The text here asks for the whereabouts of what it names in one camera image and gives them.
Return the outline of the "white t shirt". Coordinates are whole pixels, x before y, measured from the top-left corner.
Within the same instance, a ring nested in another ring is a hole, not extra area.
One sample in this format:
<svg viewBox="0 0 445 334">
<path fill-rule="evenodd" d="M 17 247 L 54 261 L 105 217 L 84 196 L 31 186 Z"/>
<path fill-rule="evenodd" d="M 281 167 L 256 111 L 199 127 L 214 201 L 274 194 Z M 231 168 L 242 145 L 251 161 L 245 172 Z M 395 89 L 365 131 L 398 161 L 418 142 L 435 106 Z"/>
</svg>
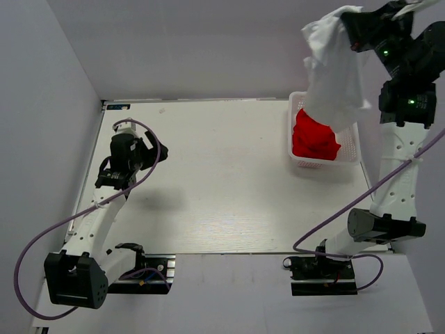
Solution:
<svg viewBox="0 0 445 334">
<path fill-rule="evenodd" d="M 304 59 L 309 87 L 305 112 L 335 133 L 356 123 L 371 109 L 363 87 L 362 68 L 367 61 L 350 49 L 344 13 L 361 13 L 361 6 L 342 6 L 301 31 L 311 56 Z"/>
</svg>

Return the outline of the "red t shirt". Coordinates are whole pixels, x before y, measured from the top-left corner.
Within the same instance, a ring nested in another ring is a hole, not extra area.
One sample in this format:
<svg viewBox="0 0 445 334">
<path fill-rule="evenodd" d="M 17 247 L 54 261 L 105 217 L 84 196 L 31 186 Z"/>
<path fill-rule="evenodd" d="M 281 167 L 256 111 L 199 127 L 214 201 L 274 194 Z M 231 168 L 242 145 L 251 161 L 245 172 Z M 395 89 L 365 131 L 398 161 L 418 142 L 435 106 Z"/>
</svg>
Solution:
<svg viewBox="0 0 445 334">
<path fill-rule="evenodd" d="M 297 157 L 334 161 L 341 148 L 332 129 L 316 122 L 304 109 L 296 114 L 292 134 L 292 153 Z"/>
</svg>

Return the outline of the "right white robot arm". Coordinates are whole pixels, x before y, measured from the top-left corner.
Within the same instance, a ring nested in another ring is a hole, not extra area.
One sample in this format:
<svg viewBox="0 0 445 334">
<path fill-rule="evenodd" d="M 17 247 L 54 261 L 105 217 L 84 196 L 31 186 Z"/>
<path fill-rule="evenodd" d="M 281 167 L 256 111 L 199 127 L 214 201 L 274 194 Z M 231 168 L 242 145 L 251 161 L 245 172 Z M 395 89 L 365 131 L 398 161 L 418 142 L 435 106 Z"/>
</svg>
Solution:
<svg viewBox="0 0 445 334">
<path fill-rule="evenodd" d="M 348 223 L 325 240 L 314 260 L 315 272 L 328 278 L 346 261 L 375 244 L 416 239 L 426 227 L 416 217 L 415 191 L 419 158 L 429 148 L 435 121 L 436 80 L 444 71 L 444 23 L 430 24 L 412 36 L 416 12 L 431 1 L 390 1 L 366 13 L 340 16 L 352 51 L 373 51 L 390 78 L 378 101 L 382 130 L 380 181 L 372 188 L 369 209 L 349 204 Z"/>
</svg>

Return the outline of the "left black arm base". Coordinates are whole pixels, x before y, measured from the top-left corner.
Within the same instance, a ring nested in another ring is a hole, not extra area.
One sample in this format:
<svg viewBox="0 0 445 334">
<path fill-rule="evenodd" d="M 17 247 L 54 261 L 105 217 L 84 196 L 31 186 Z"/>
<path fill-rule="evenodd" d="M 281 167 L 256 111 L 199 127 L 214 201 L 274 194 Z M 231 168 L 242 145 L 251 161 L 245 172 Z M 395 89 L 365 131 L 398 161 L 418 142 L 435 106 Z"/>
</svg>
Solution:
<svg viewBox="0 0 445 334">
<path fill-rule="evenodd" d="M 131 275 L 118 280 L 108 288 L 109 294 L 128 295 L 167 295 L 175 277 L 176 255 L 145 255 L 142 261 L 143 272 L 134 274 L 133 269 L 125 273 Z"/>
</svg>

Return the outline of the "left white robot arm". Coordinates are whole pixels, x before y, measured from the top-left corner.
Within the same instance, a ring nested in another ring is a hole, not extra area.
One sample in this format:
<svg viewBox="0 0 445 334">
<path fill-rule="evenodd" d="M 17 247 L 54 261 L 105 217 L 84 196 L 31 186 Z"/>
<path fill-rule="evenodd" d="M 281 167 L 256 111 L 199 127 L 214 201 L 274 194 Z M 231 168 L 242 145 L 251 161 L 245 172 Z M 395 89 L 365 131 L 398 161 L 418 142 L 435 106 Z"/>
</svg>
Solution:
<svg viewBox="0 0 445 334">
<path fill-rule="evenodd" d="M 141 277 L 147 269 L 143 246 L 104 242 L 118 212 L 136 185 L 136 175 L 166 160 L 168 149 L 151 132 L 139 138 L 135 131 L 118 131 L 111 139 L 110 156 L 99 166 L 92 195 L 92 212 L 83 214 L 75 233 L 57 253 L 44 261 L 44 273 L 53 304 L 97 309 L 108 288 L 125 275 Z"/>
</svg>

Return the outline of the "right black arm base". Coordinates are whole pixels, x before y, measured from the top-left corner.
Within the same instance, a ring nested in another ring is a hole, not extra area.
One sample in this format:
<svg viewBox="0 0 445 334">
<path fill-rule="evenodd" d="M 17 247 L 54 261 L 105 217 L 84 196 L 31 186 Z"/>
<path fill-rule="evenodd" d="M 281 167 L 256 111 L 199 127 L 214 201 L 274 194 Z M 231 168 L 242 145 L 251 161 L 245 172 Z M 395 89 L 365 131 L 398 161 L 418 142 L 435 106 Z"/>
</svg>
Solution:
<svg viewBox="0 0 445 334">
<path fill-rule="evenodd" d="M 351 261 L 336 261 L 319 256 L 291 256 L 282 263 L 291 272 L 292 296 L 357 295 Z"/>
</svg>

